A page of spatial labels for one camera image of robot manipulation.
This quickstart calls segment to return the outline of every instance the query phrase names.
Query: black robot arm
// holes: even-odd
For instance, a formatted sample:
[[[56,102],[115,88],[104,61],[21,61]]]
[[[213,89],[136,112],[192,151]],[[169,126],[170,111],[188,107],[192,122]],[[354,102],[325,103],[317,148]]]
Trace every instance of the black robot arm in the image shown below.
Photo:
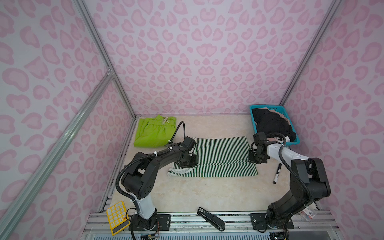
[[[250,150],[249,161],[256,164],[267,163],[270,156],[280,160],[291,172],[290,190],[279,200],[271,203],[266,212],[267,224],[271,227],[283,226],[291,216],[303,210],[314,200],[320,200],[331,194],[324,164],[319,158],[299,155],[283,144],[268,141],[267,137],[281,137],[281,134],[266,136],[263,132],[253,136],[257,148]]]
[[[319,158],[308,160],[294,159],[291,161],[292,170],[299,175],[303,183],[316,201],[331,194],[324,165]],[[310,197],[299,181],[291,174],[290,190],[279,200],[271,203],[267,209],[267,219],[270,226],[282,226],[286,219],[312,204]]]
[[[127,192],[134,194],[138,200],[145,198],[151,192],[157,172],[166,165],[177,162],[181,168],[194,167],[196,165],[196,155],[190,155],[190,151],[195,145],[195,141],[186,137],[182,143],[171,143],[167,145],[169,151],[162,154],[144,154],[136,153],[132,162],[129,165],[120,181]],[[144,173],[139,172],[139,169],[145,170]]]

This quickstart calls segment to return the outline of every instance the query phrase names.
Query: green striped towel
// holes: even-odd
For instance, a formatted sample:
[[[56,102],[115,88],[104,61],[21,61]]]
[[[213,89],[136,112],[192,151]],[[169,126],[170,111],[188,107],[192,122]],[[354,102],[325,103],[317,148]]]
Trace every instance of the green striped towel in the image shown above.
[[[180,168],[176,163],[168,176],[183,177],[249,177],[257,175],[256,164],[248,162],[247,138],[195,138],[197,165]]]

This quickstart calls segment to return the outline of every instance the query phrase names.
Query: marker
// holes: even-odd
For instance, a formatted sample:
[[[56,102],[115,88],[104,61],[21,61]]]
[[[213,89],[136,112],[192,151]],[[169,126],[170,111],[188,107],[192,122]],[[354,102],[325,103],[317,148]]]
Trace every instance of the marker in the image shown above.
[[[280,170],[281,170],[281,163],[279,164],[279,167],[277,168],[277,172],[276,172],[275,178],[273,179],[273,184],[277,183],[277,179],[279,178]]]

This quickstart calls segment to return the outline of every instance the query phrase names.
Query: green pants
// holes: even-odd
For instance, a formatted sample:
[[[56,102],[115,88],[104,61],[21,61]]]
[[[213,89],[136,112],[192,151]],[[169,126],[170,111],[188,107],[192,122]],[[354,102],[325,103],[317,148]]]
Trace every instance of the green pants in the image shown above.
[[[155,118],[139,119],[135,147],[161,147],[168,143],[176,131],[176,118],[168,119],[157,115]]]

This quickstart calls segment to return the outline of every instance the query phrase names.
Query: yellow calculator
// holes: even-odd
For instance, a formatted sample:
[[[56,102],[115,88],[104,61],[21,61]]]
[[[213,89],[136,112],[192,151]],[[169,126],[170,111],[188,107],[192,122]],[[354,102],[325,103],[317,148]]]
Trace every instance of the yellow calculator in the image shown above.
[[[125,218],[126,212],[127,209],[125,208],[123,201],[120,201],[107,209],[109,227],[111,228],[112,235],[117,234],[131,224],[129,218]]]

